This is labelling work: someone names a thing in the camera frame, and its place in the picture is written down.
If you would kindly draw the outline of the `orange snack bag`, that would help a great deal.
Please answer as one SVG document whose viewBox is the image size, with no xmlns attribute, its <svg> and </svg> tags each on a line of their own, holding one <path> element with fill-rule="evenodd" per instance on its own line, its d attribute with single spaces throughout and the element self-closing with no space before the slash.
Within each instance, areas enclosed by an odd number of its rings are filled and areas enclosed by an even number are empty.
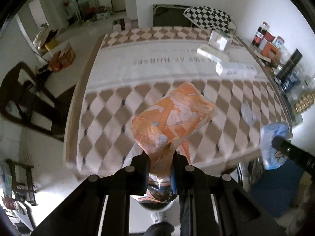
<svg viewBox="0 0 315 236">
<path fill-rule="evenodd" d="M 146 193 L 159 201 L 176 195 L 171 182 L 173 154 L 190 161 L 187 139 L 215 116 L 214 104 L 184 82 L 132 120 L 133 138 L 150 160 Z"/>
</svg>

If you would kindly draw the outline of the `white round trash bin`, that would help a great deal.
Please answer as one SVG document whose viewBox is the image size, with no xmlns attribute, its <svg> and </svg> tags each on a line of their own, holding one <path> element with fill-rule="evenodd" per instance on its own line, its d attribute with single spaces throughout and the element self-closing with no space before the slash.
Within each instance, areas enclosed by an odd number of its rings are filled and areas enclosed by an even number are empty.
<svg viewBox="0 0 315 236">
<path fill-rule="evenodd" d="M 149 211 L 166 211 L 173 206 L 176 199 L 176 196 L 172 195 L 172 197 L 166 201 L 159 201 L 149 192 L 144 195 L 131 195 L 131 197 L 137 201 L 140 206 Z"/>
</svg>

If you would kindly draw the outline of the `blue office chair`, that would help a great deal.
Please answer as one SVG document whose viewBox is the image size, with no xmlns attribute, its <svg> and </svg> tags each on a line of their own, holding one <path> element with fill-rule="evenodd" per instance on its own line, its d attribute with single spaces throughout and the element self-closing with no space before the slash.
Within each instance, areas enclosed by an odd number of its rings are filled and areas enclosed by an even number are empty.
<svg viewBox="0 0 315 236">
<path fill-rule="evenodd" d="M 266 170 L 249 194 L 272 217 L 278 218 L 292 206 L 304 170 L 291 160 L 277 169 Z"/>
</svg>

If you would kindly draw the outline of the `left grey slipper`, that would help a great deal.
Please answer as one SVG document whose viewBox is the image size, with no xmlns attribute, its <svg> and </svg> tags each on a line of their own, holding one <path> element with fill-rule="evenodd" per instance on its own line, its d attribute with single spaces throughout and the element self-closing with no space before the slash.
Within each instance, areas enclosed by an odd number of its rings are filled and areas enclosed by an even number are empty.
<svg viewBox="0 0 315 236">
<path fill-rule="evenodd" d="M 167 221 L 167 216 L 165 212 L 162 211 L 151 211 L 151 219 L 154 224 L 163 223 Z"/>
</svg>

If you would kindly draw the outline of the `clear crumpled plastic wrap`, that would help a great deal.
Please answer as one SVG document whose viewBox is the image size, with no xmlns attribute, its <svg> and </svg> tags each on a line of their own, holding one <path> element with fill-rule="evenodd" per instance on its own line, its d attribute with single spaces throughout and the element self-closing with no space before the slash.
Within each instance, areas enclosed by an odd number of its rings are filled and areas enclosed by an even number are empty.
<svg viewBox="0 0 315 236">
<path fill-rule="evenodd" d="M 254 126 L 255 122 L 258 120 L 257 114 L 252 111 L 247 101 L 241 106 L 241 115 L 248 126 Z"/>
</svg>

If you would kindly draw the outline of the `small dark wooden stool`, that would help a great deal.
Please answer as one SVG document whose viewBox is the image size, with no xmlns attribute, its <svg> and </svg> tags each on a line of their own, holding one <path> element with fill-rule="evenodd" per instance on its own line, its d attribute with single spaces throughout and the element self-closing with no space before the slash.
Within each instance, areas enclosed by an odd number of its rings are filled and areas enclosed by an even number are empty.
<svg viewBox="0 0 315 236">
<path fill-rule="evenodd" d="M 6 164 L 11 173 L 11 188 L 20 202 L 27 201 L 32 206 L 36 206 L 35 187 L 32 180 L 33 165 L 26 165 L 20 162 L 6 159 Z"/>
</svg>

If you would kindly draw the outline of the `black tall box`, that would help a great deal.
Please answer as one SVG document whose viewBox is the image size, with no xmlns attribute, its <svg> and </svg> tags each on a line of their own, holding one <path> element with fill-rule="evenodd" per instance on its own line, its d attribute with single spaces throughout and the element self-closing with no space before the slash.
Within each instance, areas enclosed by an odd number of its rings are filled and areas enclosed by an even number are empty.
<svg viewBox="0 0 315 236">
<path fill-rule="evenodd" d="M 302 57 L 303 55 L 301 52 L 296 49 L 286 64 L 283 66 L 279 74 L 277 74 L 277 79 L 280 83 L 283 83 L 286 80 L 287 76 L 293 71 Z"/>
</svg>

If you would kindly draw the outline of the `orange carton box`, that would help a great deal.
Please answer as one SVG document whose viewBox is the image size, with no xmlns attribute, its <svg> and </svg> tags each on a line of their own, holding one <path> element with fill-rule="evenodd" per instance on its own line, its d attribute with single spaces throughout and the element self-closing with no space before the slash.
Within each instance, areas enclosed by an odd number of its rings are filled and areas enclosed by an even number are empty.
<svg viewBox="0 0 315 236">
<path fill-rule="evenodd" d="M 279 49 L 270 41 L 266 43 L 264 49 L 261 52 L 262 56 L 266 58 L 274 58 L 275 56 L 279 56 L 280 51 Z"/>
</svg>

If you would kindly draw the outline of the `long white box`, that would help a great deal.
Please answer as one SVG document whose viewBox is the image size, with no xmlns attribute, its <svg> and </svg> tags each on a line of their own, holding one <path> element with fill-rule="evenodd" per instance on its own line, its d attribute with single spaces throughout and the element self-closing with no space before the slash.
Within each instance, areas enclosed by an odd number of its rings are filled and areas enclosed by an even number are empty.
<svg viewBox="0 0 315 236">
<path fill-rule="evenodd" d="M 217 62 L 215 65 L 216 73 L 223 76 L 237 76 L 237 77 L 255 77 L 257 70 L 252 65 L 246 65 L 235 62 Z"/>
</svg>

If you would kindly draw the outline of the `dark wooden chair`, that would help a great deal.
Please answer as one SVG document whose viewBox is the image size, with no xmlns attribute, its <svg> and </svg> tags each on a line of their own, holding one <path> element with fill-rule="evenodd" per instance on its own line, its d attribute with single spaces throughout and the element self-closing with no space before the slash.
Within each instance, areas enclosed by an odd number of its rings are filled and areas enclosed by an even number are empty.
<svg viewBox="0 0 315 236">
<path fill-rule="evenodd" d="M 24 71 L 34 82 L 35 91 L 29 85 L 19 83 L 20 72 Z M 1 115 L 6 120 L 37 131 L 56 140 L 65 137 L 68 111 L 73 90 L 70 89 L 57 98 L 38 81 L 35 74 L 24 62 L 19 62 L 4 77 L 1 84 Z M 32 123 L 33 113 L 50 120 L 52 125 L 46 129 Z"/>
</svg>

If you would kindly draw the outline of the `white table with checkered cloth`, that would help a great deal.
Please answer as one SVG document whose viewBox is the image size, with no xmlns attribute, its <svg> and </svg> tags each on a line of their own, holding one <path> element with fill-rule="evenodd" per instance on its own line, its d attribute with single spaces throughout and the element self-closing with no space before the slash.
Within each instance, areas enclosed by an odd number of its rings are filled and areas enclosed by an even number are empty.
<svg viewBox="0 0 315 236">
<path fill-rule="evenodd" d="M 255 77 L 219 76 L 215 63 L 197 53 L 210 32 L 186 27 L 137 28 L 99 39 L 76 83 L 64 140 L 67 167 L 80 175 L 109 175 L 138 149 L 132 120 L 184 82 L 215 105 L 216 117 L 187 141 L 193 165 L 223 171 L 259 156 L 260 129 L 289 122 L 271 76 L 242 40 L 233 37 L 227 55 L 252 65 Z M 248 126 L 241 106 L 258 120 Z"/>
</svg>

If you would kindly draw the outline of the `flat white packet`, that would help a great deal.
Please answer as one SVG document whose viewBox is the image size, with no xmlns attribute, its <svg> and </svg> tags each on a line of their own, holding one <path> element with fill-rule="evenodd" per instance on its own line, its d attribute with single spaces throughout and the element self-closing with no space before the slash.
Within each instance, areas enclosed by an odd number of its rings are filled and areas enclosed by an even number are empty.
<svg viewBox="0 0 315 236">
<path fill-rule="evenodd" d="M 208 44 L 202 44 L 197 48 L 197 53 L 214 62 L 229 62 L 230 58 L 222 51 L 214 49 Z"/>
</svg>

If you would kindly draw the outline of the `white tissue box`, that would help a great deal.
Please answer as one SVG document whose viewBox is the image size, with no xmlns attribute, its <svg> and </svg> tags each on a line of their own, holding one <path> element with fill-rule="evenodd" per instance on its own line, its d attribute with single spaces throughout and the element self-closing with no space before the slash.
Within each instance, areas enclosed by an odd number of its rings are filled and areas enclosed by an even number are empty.
<svg viewBox="0 0 315 236">
<path fill-rule="evenodd" d="M 224 51 L 225 47 L 232 40 L 232 35 L 220 30 L 213 30 L 210 34 L 208 44 L 219 51 Z"/>
</svg>

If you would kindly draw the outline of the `checkered pillow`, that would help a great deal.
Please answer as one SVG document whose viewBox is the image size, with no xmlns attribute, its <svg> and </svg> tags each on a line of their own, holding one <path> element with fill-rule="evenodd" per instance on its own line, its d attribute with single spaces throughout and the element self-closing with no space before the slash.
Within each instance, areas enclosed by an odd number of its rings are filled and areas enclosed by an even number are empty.
<svg viewBox="0 0 315 236">
<path fill-rule="evenodd" d="M 231 17 L 224 11 L 208 6 L 196 6 L 187 8 L 183 16 L 201 29 L 229 32 Z"/>
</svg>

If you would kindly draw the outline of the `folding cot bed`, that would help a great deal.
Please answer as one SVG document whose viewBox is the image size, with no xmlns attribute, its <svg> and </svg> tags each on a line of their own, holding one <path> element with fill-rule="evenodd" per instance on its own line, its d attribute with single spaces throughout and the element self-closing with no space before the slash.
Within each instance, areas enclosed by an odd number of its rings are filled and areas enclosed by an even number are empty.
<svg viewBox="0 0 315 236">
<path fill-rule="evenodd" d="M 193 27 L 193 23 L 184 16 L 187 5 L 154 4 L 154 27 Z"/>
</svg>

